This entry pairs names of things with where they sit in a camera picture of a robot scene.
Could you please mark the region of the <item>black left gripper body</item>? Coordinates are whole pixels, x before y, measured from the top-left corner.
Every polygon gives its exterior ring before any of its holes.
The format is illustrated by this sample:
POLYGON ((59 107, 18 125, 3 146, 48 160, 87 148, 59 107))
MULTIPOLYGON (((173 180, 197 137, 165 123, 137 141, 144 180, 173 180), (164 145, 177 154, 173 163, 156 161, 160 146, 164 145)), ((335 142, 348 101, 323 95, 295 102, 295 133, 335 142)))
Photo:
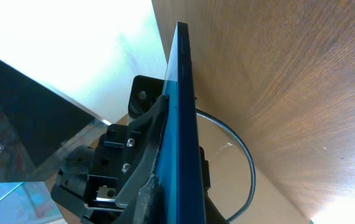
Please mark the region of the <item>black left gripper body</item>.
MULTIPOLYGON (((131 121, 150 110, 163 87, 161 79, 134 78, 128 104, 131 121)), ((124 211, 115 200, 124 184, 123 173, 138 153, 125 151, 134 147, 134 140, 127 138, 128 125, 109 125, 95 148, 78 146, 63 160, 51 196, 81 223, 114 223, 124 211)))

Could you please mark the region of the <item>blue Samsung Galaxy smartphone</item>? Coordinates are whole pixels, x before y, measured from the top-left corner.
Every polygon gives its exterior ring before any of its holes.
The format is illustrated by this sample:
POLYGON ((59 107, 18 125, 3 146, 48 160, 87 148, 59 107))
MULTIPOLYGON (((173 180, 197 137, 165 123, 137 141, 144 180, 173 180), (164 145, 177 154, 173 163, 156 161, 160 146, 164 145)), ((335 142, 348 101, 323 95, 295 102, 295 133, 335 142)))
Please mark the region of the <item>blue Samsung Galaxy smartphone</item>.
POLYGON ((175 26, 162 91, 168 116, 156 174, 161 223, 205 223, 205 200, 196 122, 190 40, 186 23, 175 26))

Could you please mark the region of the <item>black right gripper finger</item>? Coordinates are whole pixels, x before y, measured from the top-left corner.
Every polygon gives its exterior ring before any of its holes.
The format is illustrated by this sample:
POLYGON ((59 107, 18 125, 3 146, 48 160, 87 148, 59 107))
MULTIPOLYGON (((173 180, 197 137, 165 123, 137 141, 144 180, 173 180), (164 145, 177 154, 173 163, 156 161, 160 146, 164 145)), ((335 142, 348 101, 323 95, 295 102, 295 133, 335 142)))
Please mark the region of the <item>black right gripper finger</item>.
POLYGON ((45 181, 107 125, 0 60, 0 182, 45 181))

